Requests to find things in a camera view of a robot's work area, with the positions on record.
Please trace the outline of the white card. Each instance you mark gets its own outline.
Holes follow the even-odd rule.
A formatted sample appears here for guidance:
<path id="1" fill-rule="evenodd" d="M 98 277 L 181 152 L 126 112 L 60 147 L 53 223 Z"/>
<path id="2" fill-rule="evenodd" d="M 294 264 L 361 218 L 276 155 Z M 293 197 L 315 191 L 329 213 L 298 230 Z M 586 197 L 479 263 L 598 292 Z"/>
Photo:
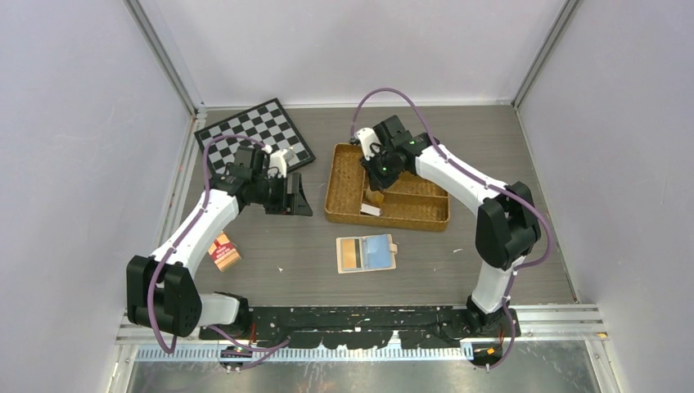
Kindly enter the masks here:
<path id="1" fill-rule="evenodd" d="M 379 206 L 370 205 L 368 203 L 362 203 L 360 206 L 360 213 L 364 215 L 380 217 L 382 211 Z"/>

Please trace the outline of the gold card black stripe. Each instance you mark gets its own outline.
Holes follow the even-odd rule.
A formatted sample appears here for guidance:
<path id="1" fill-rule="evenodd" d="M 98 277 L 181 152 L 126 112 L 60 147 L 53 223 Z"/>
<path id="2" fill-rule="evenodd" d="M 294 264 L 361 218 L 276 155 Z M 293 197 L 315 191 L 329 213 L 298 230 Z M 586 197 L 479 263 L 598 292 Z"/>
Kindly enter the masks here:
<path id="1" fill-rule="evenodd" d="M 341 241 L 342 269 L 356 270 L 363 267 L 362 241 L 360 238 L 349 238 Z"/>

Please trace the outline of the beige leather card holder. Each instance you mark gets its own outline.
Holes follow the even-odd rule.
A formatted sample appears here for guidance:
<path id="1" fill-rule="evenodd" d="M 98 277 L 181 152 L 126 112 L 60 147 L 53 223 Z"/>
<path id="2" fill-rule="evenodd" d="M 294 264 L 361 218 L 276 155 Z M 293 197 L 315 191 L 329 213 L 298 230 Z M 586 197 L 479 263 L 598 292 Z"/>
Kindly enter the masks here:
<path id="1" fill-rule="evenodd" d="M 343 270 L 341 241 L 349 238 L 360 238 L 362 241 L 361 269 Z M 398 246 L 390 234 L 370 235 L 361 237 L 338 237 L 336 239 L 336 266 L 340 274 L 366 273 L 396 269 L 395 256 L 398 254 Z"/>

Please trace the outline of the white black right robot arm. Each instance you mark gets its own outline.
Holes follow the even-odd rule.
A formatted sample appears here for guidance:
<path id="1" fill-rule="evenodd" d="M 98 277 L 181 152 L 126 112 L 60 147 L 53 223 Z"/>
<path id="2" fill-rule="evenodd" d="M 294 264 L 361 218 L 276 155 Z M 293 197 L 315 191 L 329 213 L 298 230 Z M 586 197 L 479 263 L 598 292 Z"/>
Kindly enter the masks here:
<path id="1" fill-rule="evenodd" d="M 476 335 L 488 336 L 508 307 L 512 275 L 541 237 L 530 189 L 481 173 L 427 132 L 412 135 L 396 115 L 355 131 L 351 142 L 362 150 L 361 165 L 373 191 L 385 191 L 410 173 L 441 187 L 474 214 L 482 265 L 466 302 L 466 320 Z"/>

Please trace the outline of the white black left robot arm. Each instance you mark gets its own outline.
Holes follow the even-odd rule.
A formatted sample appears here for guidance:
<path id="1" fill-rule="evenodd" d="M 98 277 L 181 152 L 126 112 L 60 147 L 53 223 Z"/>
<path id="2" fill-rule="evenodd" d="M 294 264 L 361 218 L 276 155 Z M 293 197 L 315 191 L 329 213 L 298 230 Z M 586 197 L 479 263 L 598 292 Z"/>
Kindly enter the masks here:
<path id="1" fill-rule="evenodd" d="M 240 147 L 220 174 L 208 177 L 195 209 L 174 234 L 148 256 L 135 255 L 126 268 L 127 317 L 157 337 L 187 337 L 196 328 L 219 325 L 232 339 L 251 326 L 246 298 L 225 292 L 200 294 L 194 277 L 224 228 L 248 205 L 268 215 L 312 216 L 299 173 L 288 172 L 290 148 Z"/>

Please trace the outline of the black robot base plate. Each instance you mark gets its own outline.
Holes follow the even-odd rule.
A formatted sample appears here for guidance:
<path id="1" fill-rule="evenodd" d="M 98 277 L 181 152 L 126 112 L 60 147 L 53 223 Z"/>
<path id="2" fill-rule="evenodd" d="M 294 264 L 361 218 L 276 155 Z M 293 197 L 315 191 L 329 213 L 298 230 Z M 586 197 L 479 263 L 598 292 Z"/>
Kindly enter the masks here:
<path id="1" fill-rule="evenodd" d="M 498 344 L 520 335 L 516 317 L 502 311 L 483 319 L 463 307 L 401 305 L 246 308 L 234 323 L 205 327 L 199 337 L 251 339 L 261 348 L 286 341 L 291 349 L 366 350 L 398 342 L 403 349 L 418 350 L 453 348 L 466 338 Z"/>

